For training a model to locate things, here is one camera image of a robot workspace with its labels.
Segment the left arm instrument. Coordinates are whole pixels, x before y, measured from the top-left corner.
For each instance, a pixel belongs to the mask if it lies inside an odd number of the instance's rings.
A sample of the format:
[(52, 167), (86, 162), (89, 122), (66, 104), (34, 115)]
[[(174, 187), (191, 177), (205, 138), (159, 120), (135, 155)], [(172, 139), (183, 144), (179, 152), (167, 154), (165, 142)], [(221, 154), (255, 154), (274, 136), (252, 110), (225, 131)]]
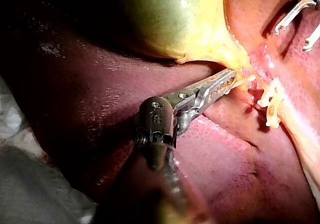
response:
[(142, 146), (159, 142), (175, 147), (177, 137), (200, 115), (202, 101), (199, 88), (146, 99), (135, 116), (135, 143)]

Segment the right arm instrument jaw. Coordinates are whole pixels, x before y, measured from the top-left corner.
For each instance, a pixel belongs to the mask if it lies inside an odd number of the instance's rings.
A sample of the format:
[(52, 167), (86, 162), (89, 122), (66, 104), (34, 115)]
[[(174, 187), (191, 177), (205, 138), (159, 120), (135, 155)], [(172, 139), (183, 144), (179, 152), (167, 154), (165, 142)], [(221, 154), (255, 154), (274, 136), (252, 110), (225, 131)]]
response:
[(309, 52), (312, 50), (314, 44), (318, 41), (320, 38), (320, 30), (315, 29), (313, 33), (305, 39), (305, 45), (303, 46), (302, 50), (304, 52)]
[(279, 35), (281, 30), (285, 31), (295, 17), (305, 8), (319, 9), (319, 0), (299, 0), (297, 4), (277, 23), (274, 34)]

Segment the left arm instrument jaw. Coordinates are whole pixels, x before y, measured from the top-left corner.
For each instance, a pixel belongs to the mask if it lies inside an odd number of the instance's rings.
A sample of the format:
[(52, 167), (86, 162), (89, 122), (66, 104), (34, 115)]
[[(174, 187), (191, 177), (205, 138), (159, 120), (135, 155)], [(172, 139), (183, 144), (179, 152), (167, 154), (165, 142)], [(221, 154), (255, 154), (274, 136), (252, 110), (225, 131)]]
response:
[(223, 89), (218, 94), (211, 94), (210, 96), (197, 96), (195, 99), (195, 107), (198, 109), (198, 112), (200, 114), (205, 112), (214, 102), (230, 91), (232, 85), (226, 89)]
[(235, 80), (236, 72), (231, 69), (224, 69), (210, 77), (207, 77), (197, 83), (193, 90), (195, 96), (210, 96), (218, 94), (223, 89), (230, 87)]

